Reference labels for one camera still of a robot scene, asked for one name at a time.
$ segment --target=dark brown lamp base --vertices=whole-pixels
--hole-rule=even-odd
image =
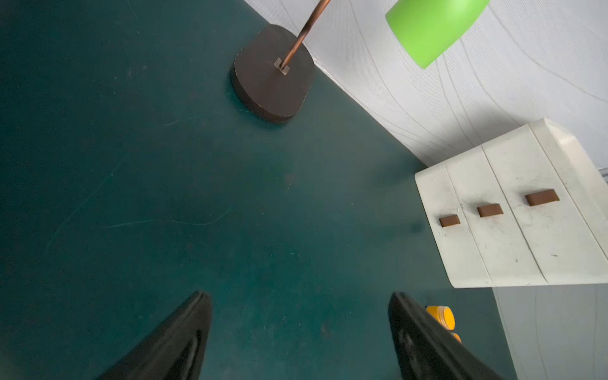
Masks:
[[[232,86],[241,101],[271,123],[291,119],[302,107],[313,83],[314,62],[305,46],[297,49],[283,70],[275,65],[295,39],[287,29],[268,25],[241,50],[230,72]]]

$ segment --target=yellow container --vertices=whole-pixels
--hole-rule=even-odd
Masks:
[[[437,319],[437,322],[448,330],[453,330],[456,326],[454,314],[447,306],[427,306],[426,311],[428,311],[433,318]]]

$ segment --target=white wall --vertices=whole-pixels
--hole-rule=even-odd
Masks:
[[[519,380],[608,378],[608,284],[494,289]]]
[[[295,34],[317,3],[245,1]],[[395,2],[332,0],[305,44],[317,65],[422,161],[442,161],[546,116],[608,167],[608,2],[492,0],[426,70],[384,19]]]

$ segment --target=green floor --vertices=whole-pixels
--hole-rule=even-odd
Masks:
[[[242,0],[2,6],[0,378],[92,379],[203,289],[202,379],[398,379],[395,290],[515,379],[492,291],[447,280],[423,165],[321,72],[282,128],[237,100],[265,24]]]

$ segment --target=white dresser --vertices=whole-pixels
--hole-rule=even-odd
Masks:
[[[608,185],[551,120],[415,178],[455,288],[608,282]]]

